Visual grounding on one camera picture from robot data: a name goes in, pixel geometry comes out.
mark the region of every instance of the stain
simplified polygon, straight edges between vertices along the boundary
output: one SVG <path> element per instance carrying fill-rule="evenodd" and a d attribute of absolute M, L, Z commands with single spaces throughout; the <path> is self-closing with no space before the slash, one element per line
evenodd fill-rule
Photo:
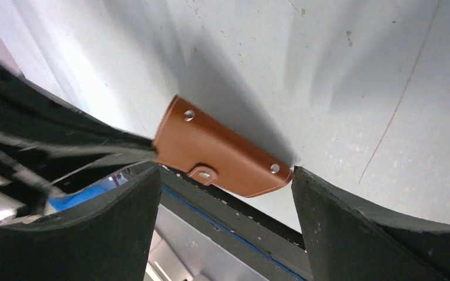
<path fill-rule="evenodd" d="M 299 12 L 299 9 L 298 9 L 298 7 L 296 7 L 296 6 L 294 6 L 294 4 L 291 2 L 291 1 L 289 1 L 289 3 L 291 4 L 291 6 L 296 10 L 296 11 L 298 11 Z"/>
<path fill-rule="evenodd" d="M 346 31 L 346 35 L 347 35 L 347 45 L 348 45 L 349 47 L 352 47 L 352 46 L 353 46 L 353 41 L 351 40 L 351 34 L 352 34 L 351 30 Z"/>

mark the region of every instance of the brown leather wallet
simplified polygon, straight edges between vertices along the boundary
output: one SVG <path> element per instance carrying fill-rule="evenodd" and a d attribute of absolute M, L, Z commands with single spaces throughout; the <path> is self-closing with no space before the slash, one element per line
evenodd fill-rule
<path fill-rule="evenodd" d="M 278 190 L 292 179 L 289 166 L 178 96 L 166 110 L 153 146 L 157 163 L 244 197 Z"/>

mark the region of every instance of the metal rivet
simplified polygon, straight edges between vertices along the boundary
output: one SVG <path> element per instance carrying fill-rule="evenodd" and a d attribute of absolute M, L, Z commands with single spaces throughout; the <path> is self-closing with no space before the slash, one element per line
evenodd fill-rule
<path fill-rule="evenodd" d="M 199 175 L 200 175 L 201 177 L 204 177 L 205 179 L 209 179 L 209 177 L 211 177 L 211 175 L 208 174 L 208 173 L 206 173 L 206 172 L 200 172 Z"/>
<path fill-rule="evenodd" d="M 278 171 L 280 171 L 280 166 L 278 164 L 273 164 L 270 167 L 270 171 L 272 174 L 276 174 L 276 173 L 278 173 Z"/>
<path fill-rule="evenodd" d="M 194 111 L 193 110 L 187 110 L 185 113 L 184 113 L 184 116 L 185 116 L 185 121 L 190 121 L 190 120 L 192 120 L 192 119 L 194 119 L 194 117 L 196 116 L 196 114 L 194 113 Z"/>

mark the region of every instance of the leather pouch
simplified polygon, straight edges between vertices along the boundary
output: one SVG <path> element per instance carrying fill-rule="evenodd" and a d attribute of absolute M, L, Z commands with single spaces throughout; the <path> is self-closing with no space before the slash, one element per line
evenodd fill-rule
<path fill-rule="evenodd" d="M 287 165 L 178 96 L 168 107 L 153 146 L 157 163 L 243 197 L 278 190 L 292 179 Z"/>

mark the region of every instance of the white surface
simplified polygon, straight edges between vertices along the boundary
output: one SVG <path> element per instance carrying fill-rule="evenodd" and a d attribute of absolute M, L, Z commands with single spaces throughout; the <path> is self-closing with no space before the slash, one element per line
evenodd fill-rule
<path fill-rule="evenodd" d="M 283 161 L 450 223 L 450 1 L 0 1 L 27 78 L 154 137 L 180 94 Z M 291 190 L 244 199 L 300 231 Z"/>

